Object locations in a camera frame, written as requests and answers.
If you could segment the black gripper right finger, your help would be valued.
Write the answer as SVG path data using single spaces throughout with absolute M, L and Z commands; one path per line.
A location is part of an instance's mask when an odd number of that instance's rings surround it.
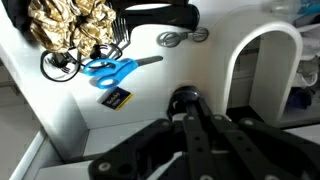
M 254 119 L 235 127 L 235 180 L 320 180 L 319 144 Z

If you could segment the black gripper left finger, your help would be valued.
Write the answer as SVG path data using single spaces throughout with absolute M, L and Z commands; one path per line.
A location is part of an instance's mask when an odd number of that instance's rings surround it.
M 96 158 L 90 180 L 146 180 L 176 152 L 186 149 L 183 124 L 158 119 Z

